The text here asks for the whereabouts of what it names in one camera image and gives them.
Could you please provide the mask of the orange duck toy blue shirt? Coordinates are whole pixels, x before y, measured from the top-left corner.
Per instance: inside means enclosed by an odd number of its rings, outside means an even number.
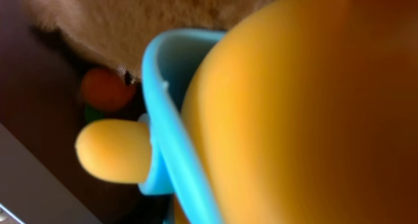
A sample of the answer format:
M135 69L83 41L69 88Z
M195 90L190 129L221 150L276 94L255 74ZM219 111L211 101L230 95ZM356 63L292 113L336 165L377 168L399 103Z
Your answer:
M417 0L277 0L228 32L160 33L146 113L97 120L81 166L168 223L416 223Z

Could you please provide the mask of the brown plush toy with carrot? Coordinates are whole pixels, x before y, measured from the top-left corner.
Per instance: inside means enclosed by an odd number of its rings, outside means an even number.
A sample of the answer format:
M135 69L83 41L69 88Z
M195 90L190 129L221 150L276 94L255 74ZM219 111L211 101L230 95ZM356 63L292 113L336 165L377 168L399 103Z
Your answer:
M275 0L22 0L31 25L58 33L124 88L141 79L149 42L175 29L227 31Z

